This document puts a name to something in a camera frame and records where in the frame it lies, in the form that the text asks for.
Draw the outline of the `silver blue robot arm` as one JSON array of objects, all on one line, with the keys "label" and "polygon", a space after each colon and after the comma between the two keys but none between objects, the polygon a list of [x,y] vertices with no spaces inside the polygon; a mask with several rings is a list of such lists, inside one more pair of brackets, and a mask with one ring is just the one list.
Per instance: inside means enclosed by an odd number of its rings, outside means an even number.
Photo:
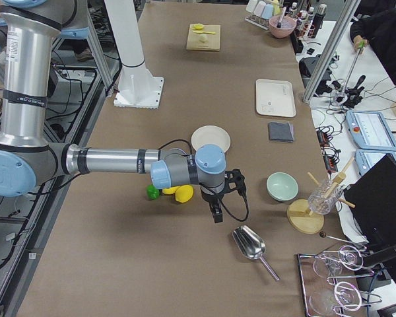
[{"label": "silver blue robot arm", "polygon": [[223,150],[193,155],[155,149],[93,149],[50,143],[43,136],[51,47],[56,37],[88,34],[85,1],[2,1],[8,26],[0,129],[0,196],[27,194],[56,176],[90,172],[150,174],[158,189],[197,184],[214,221],[222,221],[227,190]]}]

